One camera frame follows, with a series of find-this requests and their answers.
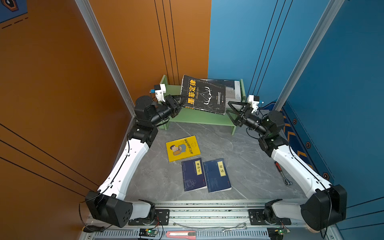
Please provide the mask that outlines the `white LOVER magazine book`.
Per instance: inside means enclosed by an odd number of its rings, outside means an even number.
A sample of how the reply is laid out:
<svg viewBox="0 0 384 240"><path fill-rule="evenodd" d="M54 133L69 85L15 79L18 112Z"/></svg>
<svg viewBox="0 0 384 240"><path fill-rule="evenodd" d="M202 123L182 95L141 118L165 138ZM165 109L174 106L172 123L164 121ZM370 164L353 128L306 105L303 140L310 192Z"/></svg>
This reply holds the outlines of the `white LOVER magazine book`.
<svg viewBox="0 0 384 240"><path fill-rule="evenodd" d="M226 102L240 102L242 100L240 81L210 79L207 79L207 81L212 82L214 84L220 84L226 87Z"/></svg>

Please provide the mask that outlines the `black book with gold title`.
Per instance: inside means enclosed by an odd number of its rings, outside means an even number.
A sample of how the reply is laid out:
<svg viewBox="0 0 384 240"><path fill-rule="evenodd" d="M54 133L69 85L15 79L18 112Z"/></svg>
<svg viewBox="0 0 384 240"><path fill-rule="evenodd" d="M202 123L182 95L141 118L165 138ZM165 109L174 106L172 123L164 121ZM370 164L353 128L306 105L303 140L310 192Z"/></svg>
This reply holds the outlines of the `black book with gold title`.
<svg viewBox="0 0 384 240"><path fill-rule="evenodd" d="M185 99L184 108L219 115L225 114L225 86L187 75L183 75L181 86L181 96Z"/></svg>

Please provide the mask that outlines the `dark blue book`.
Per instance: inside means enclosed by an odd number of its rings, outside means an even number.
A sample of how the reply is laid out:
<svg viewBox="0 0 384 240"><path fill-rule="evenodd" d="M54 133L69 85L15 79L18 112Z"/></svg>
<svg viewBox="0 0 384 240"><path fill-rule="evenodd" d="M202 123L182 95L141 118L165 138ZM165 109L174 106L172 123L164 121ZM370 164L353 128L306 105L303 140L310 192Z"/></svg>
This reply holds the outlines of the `dark blue book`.
<svg viewBox="0 0 384 240"><path fill-rule="evenodd" d="M232 189L224 159L205 161L203 168L209 193Z"/></svg>
<svg viewBox="0 0 384 240"><path fill-rule="evenodd" d="M182 173L185 192L207 188L207 182L201 158L183 161Z"/></svg>

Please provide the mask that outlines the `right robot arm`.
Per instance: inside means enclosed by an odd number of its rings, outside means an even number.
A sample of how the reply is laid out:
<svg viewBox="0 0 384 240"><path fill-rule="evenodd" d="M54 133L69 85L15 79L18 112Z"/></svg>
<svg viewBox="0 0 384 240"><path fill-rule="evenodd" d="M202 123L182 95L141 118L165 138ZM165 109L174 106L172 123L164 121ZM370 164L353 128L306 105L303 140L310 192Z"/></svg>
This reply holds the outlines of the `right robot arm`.
<svg viewBox="0 0 384 240"><path fill-rule="evenodd" d="M304 221L314 231L321 231L339 223L347 216L347 191L341 185L332 185L317 174L291 148L281 135L285 126L279 111L270 111L264 118L254 115L250 103L228 103L226 112L235 126L247 126L257 132L260 148L299 184L307 200L292 202L277 199L265 204L264 220L274 225L281 219Z"/></svg>

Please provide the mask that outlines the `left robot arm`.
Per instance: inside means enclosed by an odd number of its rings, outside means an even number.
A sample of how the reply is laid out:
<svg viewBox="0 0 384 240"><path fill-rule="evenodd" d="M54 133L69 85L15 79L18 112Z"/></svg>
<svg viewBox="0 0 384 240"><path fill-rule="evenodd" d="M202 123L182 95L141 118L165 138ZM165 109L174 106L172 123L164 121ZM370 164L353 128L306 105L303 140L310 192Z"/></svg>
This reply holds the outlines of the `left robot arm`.
<svg viewBox="0 0 384 240"><path fill-rule="evenodd" d="M176 117L186 101L181 95L167 95L159 103L150 96L137 99L136 120L127 134L119 160L98 190L89 191L85 197L84 202L95 220L119 228L133 220L147 224L154 221L155 204L146 200L126 202L127 190L140 161L154 142L158 128Z"/></svg>

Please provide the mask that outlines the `green wooden two-tier shelf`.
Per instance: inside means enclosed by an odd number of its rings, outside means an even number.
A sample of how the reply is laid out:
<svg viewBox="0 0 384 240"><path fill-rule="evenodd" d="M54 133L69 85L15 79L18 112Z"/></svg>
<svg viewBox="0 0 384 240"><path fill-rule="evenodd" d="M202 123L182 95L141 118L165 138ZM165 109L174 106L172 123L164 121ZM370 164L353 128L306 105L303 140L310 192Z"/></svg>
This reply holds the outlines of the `green wooden two-tier shelf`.
<svg viewBox="0 0 384 240"><path fill-rule="evenodd" d="M181 86L170 85L166 75L163 75L160 84L165 84L166 95L178 95L181 91ZM215 125L215 126L227 126L231 127L231 135L236 132L236 126L232 123L228 115L219 115L200 110L193 110L183 108L181 112L175 117L171 118L168 123L159 127L161 130L168 130L170 122L176 123L189 123L189 124L201 124L201 125Z"/></svg>

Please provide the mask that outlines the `yellow book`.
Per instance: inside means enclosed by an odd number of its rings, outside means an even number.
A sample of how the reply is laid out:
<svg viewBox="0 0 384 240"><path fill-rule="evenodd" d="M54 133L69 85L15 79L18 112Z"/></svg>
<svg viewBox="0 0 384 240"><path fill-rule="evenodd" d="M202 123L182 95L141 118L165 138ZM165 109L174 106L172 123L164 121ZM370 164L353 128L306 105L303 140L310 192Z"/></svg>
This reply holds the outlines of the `yellow book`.
<svg viewBox="0 0 384 240"><path fill-rule="evenodd" d="M201 154L196 136L167 142L166 148L170 163Z"/></svg>

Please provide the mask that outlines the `silver open-end wrench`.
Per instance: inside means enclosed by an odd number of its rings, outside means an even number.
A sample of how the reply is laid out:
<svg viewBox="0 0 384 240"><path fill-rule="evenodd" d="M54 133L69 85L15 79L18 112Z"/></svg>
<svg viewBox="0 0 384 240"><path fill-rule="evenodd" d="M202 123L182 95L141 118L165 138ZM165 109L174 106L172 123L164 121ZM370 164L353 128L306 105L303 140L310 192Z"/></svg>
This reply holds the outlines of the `silver open-end wrench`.
<svg viewBox="0 0 384 240"><path fill-rule="evenodd" d="M231 228L223 228L222 233L229 232L229 231L246 230L246 229L247 229L247 225L244 224L241 226L235 226L235 227L231 227Z"/></svg>

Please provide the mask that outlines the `red utility knife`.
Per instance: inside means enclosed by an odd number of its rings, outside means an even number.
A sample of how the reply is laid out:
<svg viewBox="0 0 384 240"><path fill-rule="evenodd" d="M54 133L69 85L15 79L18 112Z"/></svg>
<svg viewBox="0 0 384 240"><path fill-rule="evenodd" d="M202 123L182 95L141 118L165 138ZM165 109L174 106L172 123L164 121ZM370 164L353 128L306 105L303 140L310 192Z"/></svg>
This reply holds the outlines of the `red utility knife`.
<svg viewBox="0 0 384 240"><path fill-rule="evenodd" d="M196 231L167 231L166 237L173 239L196 240L197 233Z"/></svg>

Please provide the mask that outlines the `right green circuit board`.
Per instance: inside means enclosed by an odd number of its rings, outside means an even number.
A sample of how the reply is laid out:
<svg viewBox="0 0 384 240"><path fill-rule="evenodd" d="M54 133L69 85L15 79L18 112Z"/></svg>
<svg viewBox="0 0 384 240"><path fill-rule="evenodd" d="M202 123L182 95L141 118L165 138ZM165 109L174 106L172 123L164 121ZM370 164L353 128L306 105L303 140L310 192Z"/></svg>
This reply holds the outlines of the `right green circuit board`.
<svg viewBox="0 0 384 240"><path fill-rule="evenodd" d="M283 240L286 234L289 234L291 231L289 229L268 228L268 235L271 240Z"/></svg>

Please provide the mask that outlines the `green circuit board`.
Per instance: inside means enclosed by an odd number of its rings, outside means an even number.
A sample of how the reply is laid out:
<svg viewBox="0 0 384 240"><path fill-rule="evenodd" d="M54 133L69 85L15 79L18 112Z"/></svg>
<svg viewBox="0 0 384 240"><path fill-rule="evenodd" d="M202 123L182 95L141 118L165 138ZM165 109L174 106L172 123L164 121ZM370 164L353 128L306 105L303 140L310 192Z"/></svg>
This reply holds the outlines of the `green circuit board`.
<svg viewBox="0 0 384 240"><path fill-rule="evenodd" d="M157 229L140 229L139 231L139 239L155 239L159 235L159 231Z"/></svg>
<svg viewBox="0 0 384 240"><path fill-rule="evenodd" d="M268 228L268 235L271 240L283 240L286 234L289 234L291 231L289 229Z"/></svg>

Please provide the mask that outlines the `left green circuit board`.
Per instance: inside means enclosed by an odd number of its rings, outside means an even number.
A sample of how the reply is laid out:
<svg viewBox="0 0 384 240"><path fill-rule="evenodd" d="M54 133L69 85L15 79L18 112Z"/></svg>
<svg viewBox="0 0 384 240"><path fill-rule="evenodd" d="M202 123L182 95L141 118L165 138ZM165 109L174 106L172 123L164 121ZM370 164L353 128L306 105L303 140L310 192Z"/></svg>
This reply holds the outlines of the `left green circuit board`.
<svg viewBox="0 0 384 240"><path fill-rule="evenodd" d="M159 235L159 231L157 229L140 229L139 231L139 239L155 239Z"/></svg>

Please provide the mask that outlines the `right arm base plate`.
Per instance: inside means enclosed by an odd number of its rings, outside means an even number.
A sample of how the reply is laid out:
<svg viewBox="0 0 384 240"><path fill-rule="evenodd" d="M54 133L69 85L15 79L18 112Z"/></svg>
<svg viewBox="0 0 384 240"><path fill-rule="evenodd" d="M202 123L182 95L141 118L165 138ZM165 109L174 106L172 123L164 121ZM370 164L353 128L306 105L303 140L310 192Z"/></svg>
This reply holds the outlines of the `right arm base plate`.
<svg viewBox="0 0 384 240"><path fill-rule="evenodd" d="M267 217L264 214L262 209L249 209L248 210L250 223L252 226L256 225L291 225L292 222L288 218L273 218L272 220L267 220Z"/></svg>

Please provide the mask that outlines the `aluminium rail frame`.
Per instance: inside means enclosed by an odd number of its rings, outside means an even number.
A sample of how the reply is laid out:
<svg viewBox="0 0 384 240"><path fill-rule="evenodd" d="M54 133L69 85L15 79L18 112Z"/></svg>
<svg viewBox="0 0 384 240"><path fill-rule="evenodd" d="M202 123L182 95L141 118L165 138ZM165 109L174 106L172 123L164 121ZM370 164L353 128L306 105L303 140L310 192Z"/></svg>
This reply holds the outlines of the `aluminium rail frame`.
<svg viewBox="0 0 384 240"><path fill-rule="evenodd" d="M139 239L140 229L157 229L159 235L153 240L186 240L167 238L167 231L196 231L196 240L270 240L268 228L289 229L291 232L284 240L341 240L342 236L336 226L328 227L319 233L312 233L305 222L291 220L291 225L256 225L252 226L249 209L263 209L259 201L192 201L192 202L159 202L156 209L169 209L170 219L167 226L111 226L89 216L87 225L105 227L103 232L84 233L81 240L149 240ZM222 233L223 228L247 225L246 230Z"/></svg>

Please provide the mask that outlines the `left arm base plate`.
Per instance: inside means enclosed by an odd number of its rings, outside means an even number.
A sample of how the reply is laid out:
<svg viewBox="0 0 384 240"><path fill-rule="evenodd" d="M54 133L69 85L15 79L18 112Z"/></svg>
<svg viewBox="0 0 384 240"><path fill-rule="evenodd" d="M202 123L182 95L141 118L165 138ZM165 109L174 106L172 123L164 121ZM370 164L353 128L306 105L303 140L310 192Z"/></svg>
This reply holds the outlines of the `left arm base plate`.
<svg viewBox="0 0 384 240"><path fill-rule="evenodd" d="M129 226L156 226L158 221L160 225L167 226L170 219L170 210L169 209L156 209L155 218L153 220L147 219L134 219L128 222Z"/></svg>

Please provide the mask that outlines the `black handled screwdriver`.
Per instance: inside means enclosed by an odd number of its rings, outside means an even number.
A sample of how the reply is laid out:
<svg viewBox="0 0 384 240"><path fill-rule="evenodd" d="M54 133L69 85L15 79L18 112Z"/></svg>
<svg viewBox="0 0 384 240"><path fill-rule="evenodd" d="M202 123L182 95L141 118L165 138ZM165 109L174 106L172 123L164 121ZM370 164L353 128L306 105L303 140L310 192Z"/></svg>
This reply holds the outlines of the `black handled screwdriver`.
<svg viewBox="0 0 384 240"><path fill-rule="evenodd" d="M103 232L106 228L105 227L99 227L94 225L89 225L83 227L84 233L97 233L97 232Z"/></svg>

